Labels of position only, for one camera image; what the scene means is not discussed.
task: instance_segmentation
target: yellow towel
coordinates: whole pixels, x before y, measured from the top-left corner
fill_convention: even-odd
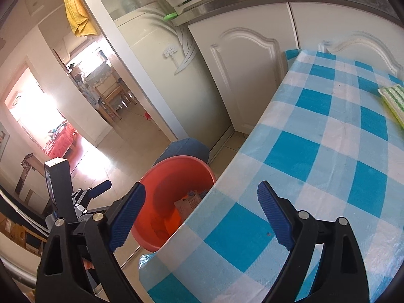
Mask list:
[[[80,0],[63,0],[66,6],[67,20],[75,36],[98,35],[88,19],[88,13]]]

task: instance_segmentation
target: white kitchen cabinet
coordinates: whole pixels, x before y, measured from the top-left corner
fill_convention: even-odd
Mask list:
[[[374,14],[333,4],[290,3],[300,48],[330,52],[404,79],[404,29]]]
[[[227,12],[189,25],[236,131],[250,133],[297,49],[287,3]]]

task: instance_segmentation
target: blue cushion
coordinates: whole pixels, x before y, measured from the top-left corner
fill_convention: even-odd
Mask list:
[[[193,156],[207,163],[209,160],[209,148],[194,138],[178,140],[172,142],[166,150],[164,150],[163,154],[157,158],[153,166],[169,157],[179,155]]]

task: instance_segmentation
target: blue rubber grip pad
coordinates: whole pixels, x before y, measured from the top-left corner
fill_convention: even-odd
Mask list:
[[[110,226],[111,252],[115,252],[118,247],[123,246],[145,201],[146,189],[143,185],[139,185]]]
[[[110,180],[105,180],[90,190],[90,198],[96,198],[112,187]]]
[[[276,239],[282,246],[285,246],[288,251],[291,251],[294,247],[294,239],[292,237],[293,228],[280,208],[276,194],[275,196],[274,194],[275,192],[272,193],[264,182],[258,185],[258,202],[271,225]]]

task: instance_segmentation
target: blue-and-white checkered tablecloth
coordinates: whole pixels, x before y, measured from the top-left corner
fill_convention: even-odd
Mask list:
[[[302,51],[210,193],[140,268],[153,300],[262,302],[288,256],[257,200],[267,180],[297,210],[348,218],[374,301],[404,258],[404,133],[377,92],[396,83],[361,62]]]

